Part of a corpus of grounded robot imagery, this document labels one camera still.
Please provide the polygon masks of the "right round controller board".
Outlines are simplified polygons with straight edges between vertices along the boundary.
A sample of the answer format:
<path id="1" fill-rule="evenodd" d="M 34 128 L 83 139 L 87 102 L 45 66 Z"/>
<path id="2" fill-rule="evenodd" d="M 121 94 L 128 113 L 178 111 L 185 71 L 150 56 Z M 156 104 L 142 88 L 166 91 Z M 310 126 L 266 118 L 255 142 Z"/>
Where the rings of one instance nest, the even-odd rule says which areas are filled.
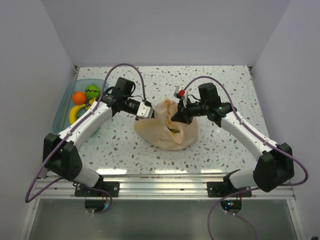
<path id="1" fill-rule="evenodd" d="M 223 200 L 220 205 L 224 211 L 238 214 L 242 209 L 243 203 L 241 200 Z"/>

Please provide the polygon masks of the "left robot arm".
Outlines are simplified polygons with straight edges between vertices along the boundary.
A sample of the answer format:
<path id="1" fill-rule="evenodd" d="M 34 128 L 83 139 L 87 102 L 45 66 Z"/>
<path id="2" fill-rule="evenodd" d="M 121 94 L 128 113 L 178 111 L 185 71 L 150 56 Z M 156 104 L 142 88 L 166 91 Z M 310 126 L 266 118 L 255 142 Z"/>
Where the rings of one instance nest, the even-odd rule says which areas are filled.
<path id="1" fill-rule="evenodd" d="M 123 77 L 103 92 L 89 110 L 57 135 L 44 138 L 43 163 L 47 170 L 70 182 L 86 186 L 92 196 L 103 193 L 103 177 L 83 165 L 79 149 L 104 122 L 123 111 L 137 119 L 154 117 L 151 103 L 132 99 L 136 84 Z"/>

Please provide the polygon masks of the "aluminium rail frame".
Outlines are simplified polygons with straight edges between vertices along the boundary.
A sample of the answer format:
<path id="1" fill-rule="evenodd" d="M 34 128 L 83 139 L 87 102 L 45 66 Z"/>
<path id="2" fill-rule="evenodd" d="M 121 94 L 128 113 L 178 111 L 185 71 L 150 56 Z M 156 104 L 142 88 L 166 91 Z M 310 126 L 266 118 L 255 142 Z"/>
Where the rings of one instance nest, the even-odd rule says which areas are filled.
<path id="1" fill-rule="evenodd" d="M 105 175 L 105 182 L 119 182 L 119 200 L 206 200 L 208 182 L 222 182 L 224 172 L 220 173 L 177 173 L 177 174 L 121 174 Z M 38 179 L 32 195 L 51 181 L 58 179 L 49 175 Z M 75 187 L 67 180 L 60 180 L 39 195 L 40 199 L 73 199 Z M 243 200 L 295 200 L 291 187 L 280 186 L 271 192 L 252 191 L 252 197 Z"/>

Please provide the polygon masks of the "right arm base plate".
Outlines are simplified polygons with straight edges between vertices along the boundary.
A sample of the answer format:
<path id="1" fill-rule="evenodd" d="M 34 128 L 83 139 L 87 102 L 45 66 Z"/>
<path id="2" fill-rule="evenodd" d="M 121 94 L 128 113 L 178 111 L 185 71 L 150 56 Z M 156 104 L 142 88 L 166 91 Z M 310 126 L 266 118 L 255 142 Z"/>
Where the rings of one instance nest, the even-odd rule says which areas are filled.
<path id="1" fill-rule="evenodd" d="M 207 189 L 207 195 L 209 198 L 218 197 L 223 198 L 225 196 L 245 191 L 250 189 L 249 186 L 242 187 L 242 188 L 235 188 L 230 180 L 230 176 L 234 173 L 238 172 L 239 169 L 234 170 L 227 175 L 225 175 L 222 179 L 222 181 L 209 181 L 206 183 L 206 189 Z"/>

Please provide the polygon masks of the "blue plastic tray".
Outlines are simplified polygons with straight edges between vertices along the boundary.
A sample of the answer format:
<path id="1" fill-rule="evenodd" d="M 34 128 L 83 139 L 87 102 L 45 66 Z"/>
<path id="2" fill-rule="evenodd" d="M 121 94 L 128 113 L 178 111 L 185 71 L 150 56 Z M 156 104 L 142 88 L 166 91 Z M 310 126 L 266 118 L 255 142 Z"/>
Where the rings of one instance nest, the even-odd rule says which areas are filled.
<path id="1" fill-rule="evenodd" d="M 104 80 L 96 78 L 85 78 L 75 80 L 70 83 L 63 94 L 54 117 L 52 125 L 53 132 L 58 134 L 71 125 L 69 121 L 69 113 L 72 107 L 76 105 L 72 100 L 72 96 L 75 92 L 85 93 L 86 88 L 90 85 L 95 85 L 100 91 L 102 91 L 103 83 Z"/>

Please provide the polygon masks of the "orange plastic bag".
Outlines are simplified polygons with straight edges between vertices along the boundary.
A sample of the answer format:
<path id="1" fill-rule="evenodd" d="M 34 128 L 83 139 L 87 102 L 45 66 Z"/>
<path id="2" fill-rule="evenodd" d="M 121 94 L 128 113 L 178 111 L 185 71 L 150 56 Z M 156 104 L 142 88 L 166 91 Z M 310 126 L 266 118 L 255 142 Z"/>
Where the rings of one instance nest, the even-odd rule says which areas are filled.
<path id="1" fill-rule="evenodd" d="M 198 141 L 198 122 L 191 124 L 171 121 L 178 111 L 178 104 L 165 99 L 154 107 L 154 118 L 139 119 L 134 123 L 139 137 L 163 150 L 177 151 L 190 147 Z M 180 133 L 172 133 L 168 128 L 179 129 Z"/>

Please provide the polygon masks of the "fake green apple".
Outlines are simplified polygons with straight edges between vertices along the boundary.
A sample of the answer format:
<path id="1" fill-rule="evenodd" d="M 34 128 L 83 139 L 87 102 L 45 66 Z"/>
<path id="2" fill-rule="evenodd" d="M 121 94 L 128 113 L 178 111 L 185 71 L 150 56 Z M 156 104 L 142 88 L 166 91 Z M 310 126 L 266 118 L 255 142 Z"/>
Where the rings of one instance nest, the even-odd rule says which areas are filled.
<path id="1" fill-rule="evenodd" d="M 85 89 L 85 95 L 89 100 L 92 100 L 98 97 L 100 93 L 101 93 L 100 89 L 94 84 L 88 85 Z"/>

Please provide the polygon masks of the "fake orange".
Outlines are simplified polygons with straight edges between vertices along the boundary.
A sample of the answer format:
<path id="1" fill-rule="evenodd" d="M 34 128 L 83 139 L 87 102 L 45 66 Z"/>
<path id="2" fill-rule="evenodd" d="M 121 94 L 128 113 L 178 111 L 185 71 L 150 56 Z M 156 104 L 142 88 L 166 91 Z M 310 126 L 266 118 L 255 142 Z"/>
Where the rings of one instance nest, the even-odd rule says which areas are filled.
<path id="1" fill-rule="evenodd" d="M 83 105 L 87 102 L 87 96 L 85 93 L 81 91 L 76 91 L 72 95 L 72 101 L 75 105 Z"/>

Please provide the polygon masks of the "round controller board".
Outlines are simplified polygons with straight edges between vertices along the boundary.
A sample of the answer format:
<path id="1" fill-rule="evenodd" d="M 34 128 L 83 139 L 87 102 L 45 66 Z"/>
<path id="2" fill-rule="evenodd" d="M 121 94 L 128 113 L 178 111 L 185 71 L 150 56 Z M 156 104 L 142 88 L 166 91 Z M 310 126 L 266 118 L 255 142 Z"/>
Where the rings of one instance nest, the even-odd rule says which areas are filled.
<path id="1" fill-rule="evenodd" d="M 84 207 L 88 212 L 91 212 L 93 214 L 100 214 L 104 210 L 106 210 L 109 205 L 103 200 L 86 199 L 84 201 Z"/>
<path id="2" fill-rule="evenodd" d="M 220 205 L 224 211 L 238 214 L 242 209 L 243 203 L 241 200 L 223 200 Z"/>

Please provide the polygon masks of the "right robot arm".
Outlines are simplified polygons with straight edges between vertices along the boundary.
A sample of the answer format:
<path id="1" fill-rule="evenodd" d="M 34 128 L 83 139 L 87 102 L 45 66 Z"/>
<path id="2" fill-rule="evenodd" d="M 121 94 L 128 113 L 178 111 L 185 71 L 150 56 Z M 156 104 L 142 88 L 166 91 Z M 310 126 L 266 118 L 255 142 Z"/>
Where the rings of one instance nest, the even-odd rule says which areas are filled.
<path id="1" fill-rule="evenodd" d="M 258 187 L 270 192 L 294 175 L 291 159 L 292 148 L 278 144 L 252 127 L 229 102 L 222 102 L 213 83 L 198 86 L 200 99 L 191 102 L 186 91 L 176 88 L 174 96 L 179 99 L 177 112 L 171 120 L 191 124 L 195 117 L 206 116 L 218 127 L 234 136 L 257 161 L 254 169 L 234 170 L 223 177 L 222 193 L 235 196 L 241 189 Z"/>

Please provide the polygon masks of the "fake dark avocado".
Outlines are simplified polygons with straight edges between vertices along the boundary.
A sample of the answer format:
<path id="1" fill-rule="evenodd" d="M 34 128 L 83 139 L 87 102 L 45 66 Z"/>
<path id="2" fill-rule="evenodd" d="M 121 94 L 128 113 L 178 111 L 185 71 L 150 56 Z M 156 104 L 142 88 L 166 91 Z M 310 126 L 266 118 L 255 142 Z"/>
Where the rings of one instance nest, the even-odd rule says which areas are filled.
<path id="1" fill-rule="evenodd" d="M 168 129 L 174 134 L 180 133 L 179 129 L 175 129 L 175 128 L 168 128 Z"/>

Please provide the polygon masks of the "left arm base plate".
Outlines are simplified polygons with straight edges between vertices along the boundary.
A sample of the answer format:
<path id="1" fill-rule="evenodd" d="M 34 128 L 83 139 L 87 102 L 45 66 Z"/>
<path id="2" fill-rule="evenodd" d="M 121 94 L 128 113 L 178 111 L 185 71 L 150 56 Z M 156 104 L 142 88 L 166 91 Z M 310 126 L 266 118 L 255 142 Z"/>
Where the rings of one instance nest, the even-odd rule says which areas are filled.
<path id="1" fill-rule="evenodd" d="M 94 187 L 88 187 L 81 183 L 73 183 L 76 197 L 107 197 L 116 198 L 119 195 L 120 183 L 118 181 L 101 181 Z"/>

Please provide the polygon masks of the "left round controller board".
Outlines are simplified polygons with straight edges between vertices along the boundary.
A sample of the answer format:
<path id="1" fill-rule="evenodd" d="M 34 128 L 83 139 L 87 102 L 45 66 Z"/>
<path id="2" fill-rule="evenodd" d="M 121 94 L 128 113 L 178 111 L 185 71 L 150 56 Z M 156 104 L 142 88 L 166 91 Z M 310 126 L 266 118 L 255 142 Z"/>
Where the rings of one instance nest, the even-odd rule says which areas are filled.
<path id="1" fill-rule="evenodd" d="M 84 207 L 88 212 L 91 212 L 93 214 L 100 214 L 104 210 L 106 210 L 109 205 L 103 200 L 86 199 L 84 201 Z"/>

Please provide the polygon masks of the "fake yellow lemon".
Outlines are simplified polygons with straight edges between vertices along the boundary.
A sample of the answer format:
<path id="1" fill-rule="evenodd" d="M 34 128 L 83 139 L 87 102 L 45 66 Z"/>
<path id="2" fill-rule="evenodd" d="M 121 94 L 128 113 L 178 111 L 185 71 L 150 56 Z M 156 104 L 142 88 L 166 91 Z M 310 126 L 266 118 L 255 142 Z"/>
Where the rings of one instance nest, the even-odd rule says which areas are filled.
<path id="1" fill-rule="evenodd" d="M 89 100 L 88 105 L 87 105 L 87 107 L 85 109 L 88 110 L 93 105 L 93 103 L 95 101 L 96 101 L 96 98 L 93 98 L 93 99 Z"/>

